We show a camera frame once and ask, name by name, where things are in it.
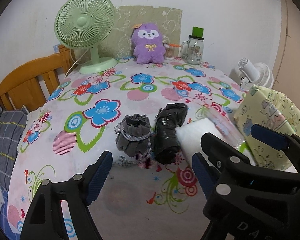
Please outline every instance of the fan base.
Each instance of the fan base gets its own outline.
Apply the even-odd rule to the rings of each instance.
[[[117,61],[111,57],[101,57],[99,58],[99,63],[92,63],[91,61],[82,65],[79,73],[80,74],[94,74],[101,71],[108,70],[117,65]]]

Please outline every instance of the jar handle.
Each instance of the jar handle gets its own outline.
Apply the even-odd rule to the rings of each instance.
[[[188,45],[188,41],[184,41],[183,43],[181,43],[181,48],[180,48],[180,53],[181,53],[181,57],[183,59],[187,59],[187,51],[184,52],[183,46],[187,44]]]

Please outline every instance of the purple plush toy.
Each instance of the purple plush toy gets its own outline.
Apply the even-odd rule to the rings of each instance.
[[[136,46],[133,55],[137,57],[138,64],[163,63],[163,55],[166,52],[162,44],[162,34],[157,25],[143,23],[135,29],[131,38]]]

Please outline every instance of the fan stand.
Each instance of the fan stand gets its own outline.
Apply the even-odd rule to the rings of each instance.
[[[98,45],[96,44],[90,49],[91,60],[83,64],[79,70],[80,74],[94,74],[113,68],[117,65],[117,61],[111,57],[99,58]]]

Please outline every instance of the green lid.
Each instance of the green lid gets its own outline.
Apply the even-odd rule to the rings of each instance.
[[[203,28],[192,27],[192,36],[203,38]]]

